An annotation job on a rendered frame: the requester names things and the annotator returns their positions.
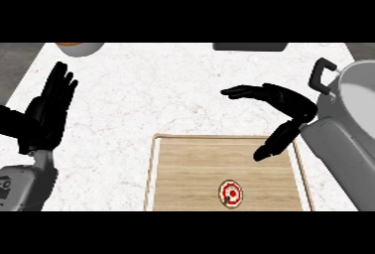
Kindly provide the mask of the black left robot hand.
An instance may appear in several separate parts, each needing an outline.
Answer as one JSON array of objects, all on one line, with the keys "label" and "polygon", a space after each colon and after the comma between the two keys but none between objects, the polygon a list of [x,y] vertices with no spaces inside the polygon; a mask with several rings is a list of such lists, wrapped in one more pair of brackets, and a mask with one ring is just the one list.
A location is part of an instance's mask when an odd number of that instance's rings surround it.
[{"label": "black left robot hand", "polygon": [[53,151],[60,145],[77,86],[68,65],[56,62],[41,95],[31,100],[25,112],[0,105],[0,134],[17,139],[20,155]]}]

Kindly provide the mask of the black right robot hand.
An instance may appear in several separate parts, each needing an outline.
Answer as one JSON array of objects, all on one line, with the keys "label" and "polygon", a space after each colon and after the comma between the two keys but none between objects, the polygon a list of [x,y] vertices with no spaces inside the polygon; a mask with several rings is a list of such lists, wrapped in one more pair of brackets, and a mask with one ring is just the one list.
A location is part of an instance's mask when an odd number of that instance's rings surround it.
[{"label": "black right robot hand", "polygon": [[291,117],[254,153],[254,160],[258,162],[282,153],[299,134],[299,126],[308,123],[316,116],[316,104],[299,93],[270,83],[264,83],[261,86],[242,84],[223,89],[221,94],[227,95],[230,99],[252,98],[264,101],[279,112]]}]

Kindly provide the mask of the pale wooden tray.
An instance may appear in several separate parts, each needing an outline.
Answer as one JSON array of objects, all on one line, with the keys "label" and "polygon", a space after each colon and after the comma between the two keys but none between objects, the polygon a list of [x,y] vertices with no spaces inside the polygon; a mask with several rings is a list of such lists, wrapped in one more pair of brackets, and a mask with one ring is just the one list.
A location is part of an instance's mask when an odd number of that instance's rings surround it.
[{"label": "pale wooden tray", "polygon": [[[313,211],[297,144],[261,160],[252,158],[263,136],[167,135],[152,138],[143,209],[221,211]],[[229,209],[218,186],[233,180],[243,201]]]}]

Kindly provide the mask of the red and white cupcake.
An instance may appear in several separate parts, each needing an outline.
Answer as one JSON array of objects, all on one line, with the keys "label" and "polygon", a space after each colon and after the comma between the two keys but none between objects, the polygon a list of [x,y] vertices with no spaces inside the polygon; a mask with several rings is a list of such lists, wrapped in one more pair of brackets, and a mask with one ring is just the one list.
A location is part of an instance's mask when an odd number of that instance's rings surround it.
[{"label": "red and white cupcake", "polygon": [[218,186],[218,199],[221,205],[229,208],[235,209],[239,207],[243,201],[243,191],[242,187],[233,180],[224,180]]}]

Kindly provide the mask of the dark grey flat object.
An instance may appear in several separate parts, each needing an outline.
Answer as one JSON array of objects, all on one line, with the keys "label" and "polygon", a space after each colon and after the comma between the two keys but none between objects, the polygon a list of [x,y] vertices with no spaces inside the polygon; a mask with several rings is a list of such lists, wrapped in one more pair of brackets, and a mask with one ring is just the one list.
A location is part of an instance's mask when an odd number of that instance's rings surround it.
[{"label": "dark grey flat object", "polygon": [[282,52],[286,43],[214,43],[215,51]]}]

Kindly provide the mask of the white bowl with orange contents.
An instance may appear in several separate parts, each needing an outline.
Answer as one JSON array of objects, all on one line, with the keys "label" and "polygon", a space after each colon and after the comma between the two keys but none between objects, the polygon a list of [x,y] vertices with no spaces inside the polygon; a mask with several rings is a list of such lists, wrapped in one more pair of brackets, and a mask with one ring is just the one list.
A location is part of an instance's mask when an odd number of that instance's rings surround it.
[{"label": "white bowl with orange contents", "polygon": [[103,46],[103,43],[57,43],[62,52],[74,58],[90,56]]}]

